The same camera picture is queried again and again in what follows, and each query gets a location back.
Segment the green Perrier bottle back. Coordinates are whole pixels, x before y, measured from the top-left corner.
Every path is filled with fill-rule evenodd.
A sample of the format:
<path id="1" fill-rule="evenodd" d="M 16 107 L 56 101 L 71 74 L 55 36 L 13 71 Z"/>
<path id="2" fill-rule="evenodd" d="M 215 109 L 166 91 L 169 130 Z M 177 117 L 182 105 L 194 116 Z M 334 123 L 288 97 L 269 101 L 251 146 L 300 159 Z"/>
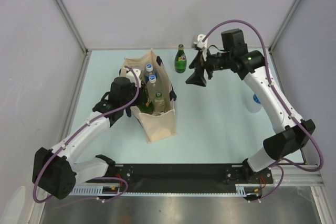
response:
<path id="1" fill-rule="evenodd" d="M 179 44 L 178 51 L 174 59 L 174 68 L 177 73 L 183 73 L 186 70 L 186 55 L 183 44 Z"/>

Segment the clear glass bottle green cap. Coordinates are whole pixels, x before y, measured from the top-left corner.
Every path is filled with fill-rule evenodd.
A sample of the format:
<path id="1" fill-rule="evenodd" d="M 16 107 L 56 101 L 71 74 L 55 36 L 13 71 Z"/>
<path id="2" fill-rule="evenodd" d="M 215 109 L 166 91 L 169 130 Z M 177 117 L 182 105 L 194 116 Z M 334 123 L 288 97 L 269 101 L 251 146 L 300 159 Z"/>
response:
<path id="1" fill-rule="evenodd" d="M 163 114 L 166 111 L 166 102 L 161 92 L 156 92 L 154 97 L 154 112 L 157 115 Z"/>

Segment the blue label water bottle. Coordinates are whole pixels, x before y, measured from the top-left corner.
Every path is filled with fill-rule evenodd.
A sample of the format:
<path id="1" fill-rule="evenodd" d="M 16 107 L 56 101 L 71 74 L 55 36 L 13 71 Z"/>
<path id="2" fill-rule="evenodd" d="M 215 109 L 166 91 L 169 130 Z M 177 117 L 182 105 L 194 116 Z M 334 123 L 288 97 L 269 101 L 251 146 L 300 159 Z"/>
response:
<path id="1" fill-rule="evenodd" d="M 146 64 L 145 70 L 144 70 L 144 82 L 145 83 L 149 81 L 149 77 L 151 75 L 154 75 L 157 78 L 157 71 L 151 63 L 148 63 Z"/>

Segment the clear unlabelled plastic water bottle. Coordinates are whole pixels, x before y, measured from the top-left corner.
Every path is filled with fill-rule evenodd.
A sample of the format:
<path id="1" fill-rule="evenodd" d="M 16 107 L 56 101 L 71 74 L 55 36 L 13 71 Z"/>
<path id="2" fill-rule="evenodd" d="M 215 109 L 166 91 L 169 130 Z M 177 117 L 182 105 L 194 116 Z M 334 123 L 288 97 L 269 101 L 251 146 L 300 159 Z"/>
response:
<path id="1" fill-rule="evenodd" d="M 163 86 L 161 84 L 161 81 L 155 75 L 149 76 L 146 86 L 151 100 L 154 100 L 158 92 L 163 94 Z"/>

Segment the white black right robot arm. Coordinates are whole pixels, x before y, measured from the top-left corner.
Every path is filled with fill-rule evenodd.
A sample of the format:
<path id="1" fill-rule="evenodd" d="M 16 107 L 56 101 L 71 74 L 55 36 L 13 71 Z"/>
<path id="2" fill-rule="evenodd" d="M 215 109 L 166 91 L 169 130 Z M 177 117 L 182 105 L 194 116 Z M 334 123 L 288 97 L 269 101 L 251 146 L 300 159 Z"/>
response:
<path id="1" fill-rule="evenodd" d="M 198 53 L 189 65 L 194 73 L 186 83 L 204 87 L 204 74 L 211 79 L 214 71 L 229 69 L 256 95 L 275 134 L 265 139 L 262 148 L 242 163 L 243 179 L 254 183 L 270 165 L 305 147 L 309 140 L 307 134 L 313 133 L 316 126 L 312 120 L 304 120 L 290 105 L 270 74 L 262 53 L 248 51 L 242 30 L 231 29 L 222 32 L 221 37 L 224 49 L 216 54 L 210 53 L 205 35 L 194 37 L 193 47 Z"/>

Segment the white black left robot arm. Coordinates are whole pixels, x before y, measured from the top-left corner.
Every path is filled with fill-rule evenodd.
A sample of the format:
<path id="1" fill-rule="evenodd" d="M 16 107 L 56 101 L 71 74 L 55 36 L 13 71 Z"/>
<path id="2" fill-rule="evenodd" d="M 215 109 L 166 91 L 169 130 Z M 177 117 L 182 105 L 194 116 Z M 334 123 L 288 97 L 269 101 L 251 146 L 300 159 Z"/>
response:
<path id="1" fill-rule="evenodd" d="M 34 156 L 33 199 L 38 199 L 37 189 L 46 191 L 50 197 L 64 199 L 77 184 L 84 182 L 116 181 L 126 185 L 117 172 L 114 160 L 99 154 L 88 162 L 77 163 L 81 153 L 102 132 L 111 128 L 130 108 L 144 104 L 146 91 L 144 82 L 135 77 L 116 77 L 110 91 L 93 107 L 84 123 L 71 135 L 50 149 L 41 147 Z"/>

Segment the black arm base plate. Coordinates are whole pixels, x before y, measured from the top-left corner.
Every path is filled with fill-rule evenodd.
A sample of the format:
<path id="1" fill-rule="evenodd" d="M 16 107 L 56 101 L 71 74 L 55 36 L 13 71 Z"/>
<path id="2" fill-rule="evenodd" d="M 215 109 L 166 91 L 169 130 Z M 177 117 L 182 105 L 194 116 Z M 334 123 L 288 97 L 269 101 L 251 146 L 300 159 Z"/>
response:
<path id="1" fill-rule="evenodd" d="M 105 178 L 118 175 L 135 188 L 169 185 L 211 187 L 220 184 L 272 184 L 272 175 L 265 168 L 257 173 L 248 172 L 242 164 L 116 164 Z"/>

